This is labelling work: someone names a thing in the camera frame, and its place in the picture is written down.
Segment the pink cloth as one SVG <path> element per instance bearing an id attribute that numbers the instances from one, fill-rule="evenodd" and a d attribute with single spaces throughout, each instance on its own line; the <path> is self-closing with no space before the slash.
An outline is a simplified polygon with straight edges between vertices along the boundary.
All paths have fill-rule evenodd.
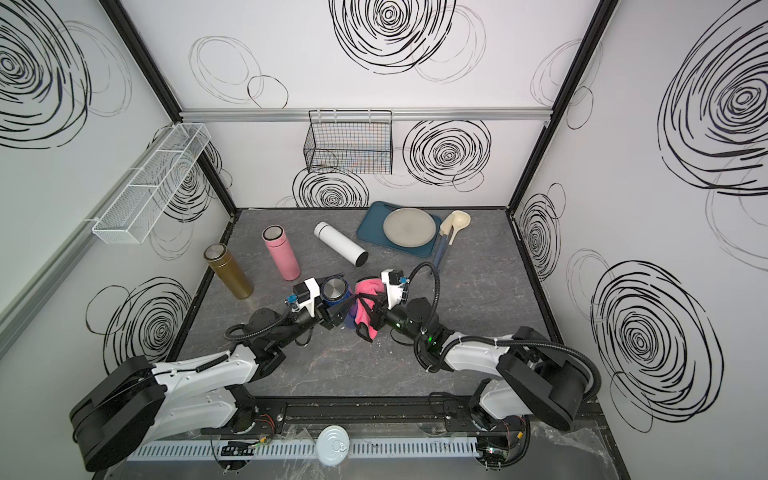
<path id="1" fill-rule="evenodd" d="M 378 335 L 378 331 L 372 326 L 372 314 L 376 309 L 378 295 L 384 292 L 384 284 L 377 278 L 358 281 L 354 288 L 355 303 L 349 311 L 350 320 L 346 324 L 369 343 Z"/>

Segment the blue thermos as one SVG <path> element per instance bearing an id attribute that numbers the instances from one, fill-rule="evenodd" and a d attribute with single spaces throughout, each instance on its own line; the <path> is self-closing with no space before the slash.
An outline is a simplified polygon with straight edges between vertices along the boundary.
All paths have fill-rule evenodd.
<path id="1" fill-rule="evenodd" d="M 331 313 L 336 325 L 339 325 L 342 318 L 345 328 L 354 329 L 357 305 L 352 300 L 351 287 L 344 277 L 336 275 L 326 278 L 320 285 L 320 293 L 322 303 Z"/>

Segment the white thermos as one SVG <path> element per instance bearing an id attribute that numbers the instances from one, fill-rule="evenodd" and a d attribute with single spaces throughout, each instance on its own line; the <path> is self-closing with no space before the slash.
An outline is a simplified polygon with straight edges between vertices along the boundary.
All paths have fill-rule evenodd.
<path id="1" fill-rule="evenodd" d="M 367 262 L 369 252 L 329 223 L 325 221 L 319 222 L 314 227 L 313 233 L 322 243 L 355 267 L 361 267 Z"/>

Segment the pink thermos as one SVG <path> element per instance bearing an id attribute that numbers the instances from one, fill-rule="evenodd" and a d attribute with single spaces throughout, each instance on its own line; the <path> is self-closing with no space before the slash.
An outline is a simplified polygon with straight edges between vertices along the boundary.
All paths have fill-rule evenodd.
<path id="1" fill-rule="evenodd" d="M 280 225 L 267 226 L 262 231 L 262 239 L 281 277 L 286 281 L 297 279 L 301 269 L 285 229 Z"/>

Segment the gold thermos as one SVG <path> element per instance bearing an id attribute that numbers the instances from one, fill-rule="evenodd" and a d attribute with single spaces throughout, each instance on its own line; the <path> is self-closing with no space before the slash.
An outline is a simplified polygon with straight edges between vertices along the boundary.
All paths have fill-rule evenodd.
<path id="1" fill-rule="evenodd" d="M 215 243 L 208 246 L 203 256 L 235 298 L 243 300 L 251 296 L 253 284 L 226 244 Z"/>

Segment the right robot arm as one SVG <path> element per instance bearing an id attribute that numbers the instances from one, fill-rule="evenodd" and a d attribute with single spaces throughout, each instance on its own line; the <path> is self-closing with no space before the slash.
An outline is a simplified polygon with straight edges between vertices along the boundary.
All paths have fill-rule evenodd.
<path id="1" fill-rule="evenodd" d="M 482 414 L 494 420 L 533 415 L 568 431 L 582 404 L 596 397 L 602 378 L 586 355 L 521 327 L 513 335 L 466 335 L 439 323 L 433 304 L 418 298 L 395 305 L 383 293 L 358 293 L 356 333 L 371 342 L 384 327 L 408 337 L 419 365 L 428 373 L 475 371 L 487 374 L 473 395 Z"/>

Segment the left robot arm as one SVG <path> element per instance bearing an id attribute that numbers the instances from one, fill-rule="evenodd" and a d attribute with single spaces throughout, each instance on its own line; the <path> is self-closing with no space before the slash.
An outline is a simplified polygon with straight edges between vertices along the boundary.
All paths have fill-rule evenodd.
<path id="1" fill-rule="evenodd" d="M 281 311 L 260 308 L 230 326 L 225 338 L 231 345 L 221 352 L 173 362 L 144 355 L 125 360 L 69 414 L 86 470 L 107 470 L 146 443 L 220 428 L 254 411 L 246 384 L 273 373 L 285 359 L 284 347 L 316 325 L 342 324 L 354 307 L 352 292 L 325 300 L 327 281 L 309 278 L 294 286 Z"/>

